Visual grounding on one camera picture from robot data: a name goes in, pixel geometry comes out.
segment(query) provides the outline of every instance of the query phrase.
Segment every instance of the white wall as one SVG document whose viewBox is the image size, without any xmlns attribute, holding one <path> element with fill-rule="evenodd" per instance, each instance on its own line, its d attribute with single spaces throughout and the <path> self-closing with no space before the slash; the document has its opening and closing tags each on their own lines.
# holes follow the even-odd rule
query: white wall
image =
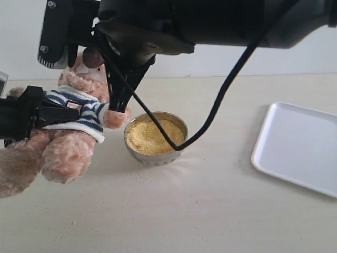
<svg viewBox="0 0 337 253">
<path fill-rule="evenodd" d="M 0 70 L 11 80 L 54 79 L 59 74 L 36 60 L 45 3 L 0 1 Z M 237 47 L 198 46 L 192 55 L 158 56 L 147 77 L 224 76 L 242 52 Z M 337 30 L 324 27 L 290 50 L 257 50 L 240 74 L 332 72 L 337 72 Z"/>
</svg>

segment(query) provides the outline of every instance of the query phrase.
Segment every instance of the teddy bear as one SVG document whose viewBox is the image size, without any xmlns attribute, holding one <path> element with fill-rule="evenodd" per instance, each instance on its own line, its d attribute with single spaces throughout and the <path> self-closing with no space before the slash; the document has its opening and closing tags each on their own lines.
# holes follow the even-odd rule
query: teddy bear
<svg viewBox="0 0 337 253">
<path fill-rule="evenodd" d="M 10 96 L 25 89 L 16 87 Z M 109 92 L 105 66 L 89 69 L 79 52 L 73 67 L 58 78 L 58 88 L 46 92 L 48 99 L 78 109 L 77 121 L 53 124 L 33 130 L 28 141 L 18 141 L 0 149 L 0 198 L 22 193 L 39 173 L 50 182 L 68 184 L 81 178 L 89 168 L 97 143 L 104 141 L 103 128 L 118 129 L 131 119 L 108 109 Z"/>
</svg>

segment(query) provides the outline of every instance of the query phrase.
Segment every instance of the yellow granules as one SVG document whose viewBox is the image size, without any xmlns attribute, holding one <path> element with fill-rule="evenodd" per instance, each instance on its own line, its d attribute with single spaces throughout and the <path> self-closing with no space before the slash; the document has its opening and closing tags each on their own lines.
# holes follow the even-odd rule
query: yellow granules
<svg viewBox="0 0 337 253">
<path fill-rule="evenodd" d="M 172 122 L 159 120 L 159 123 L 176 145 L 184 143 L 183 132 Z M 144 155 L 156 156 L 174 151 L 153 121 L 136 124 L 128 133 L 126 141 L 130 148 Z"/>
</svg>

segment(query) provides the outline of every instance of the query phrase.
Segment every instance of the striped shirt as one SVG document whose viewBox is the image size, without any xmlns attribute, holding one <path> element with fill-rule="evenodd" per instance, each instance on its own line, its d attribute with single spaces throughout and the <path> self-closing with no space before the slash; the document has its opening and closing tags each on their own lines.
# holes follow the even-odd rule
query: striped shirt
<svg viewBox="0 0 337 253">
<path fill-rule="evenodd" d="M 94 96 L 68 85 L 61 85 L 57 90 L 47 92 L 45 97 L 62 106 L 78 109 L 81 117 L 72 122 L 48 125 L 44 129 L 80 130 L 94 137 L 98 143 L 104 141 L 103 117 L 109 104 L 101 103 Z"/>
</svg>

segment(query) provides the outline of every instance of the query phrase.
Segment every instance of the teddy bear head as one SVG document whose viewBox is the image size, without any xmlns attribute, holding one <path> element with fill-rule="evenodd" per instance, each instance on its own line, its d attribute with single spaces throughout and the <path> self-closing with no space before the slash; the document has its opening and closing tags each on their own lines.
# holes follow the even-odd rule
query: teddy bear head
<svg viewBox="0 0 337 253">
<path fill-rule="evenodd" d="M 105 66 L 89 69 L 83 63 L 83 52 L 79 52 L 73 67 L 67 67 L 58 78 L 58 85 L 69 85 L 94 96 L 102 103 L 109 102 Z"/>
</svg>

